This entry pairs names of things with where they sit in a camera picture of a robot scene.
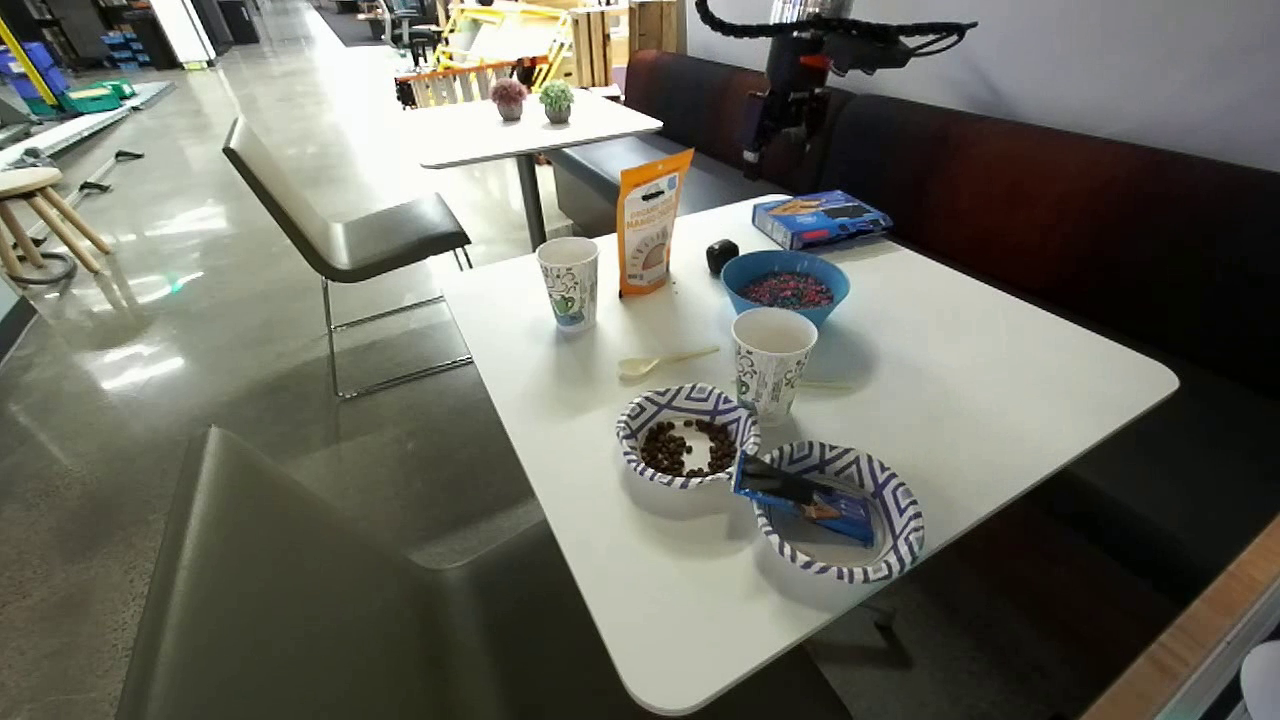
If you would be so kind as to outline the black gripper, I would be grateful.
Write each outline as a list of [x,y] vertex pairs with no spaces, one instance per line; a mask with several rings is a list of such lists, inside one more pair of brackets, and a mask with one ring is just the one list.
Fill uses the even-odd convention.
[[803,189],[811,182],[811,160],[818,146],[818,119],[827,107],[827,71],[844,61],[844,42],[835,32],[787,32],[771,42],[769,52],[769,100],[756,133],[746,140],[746,163],[759,163],[765,150],[779,137],[779,119],[803,119],[787,133],[787,182]]

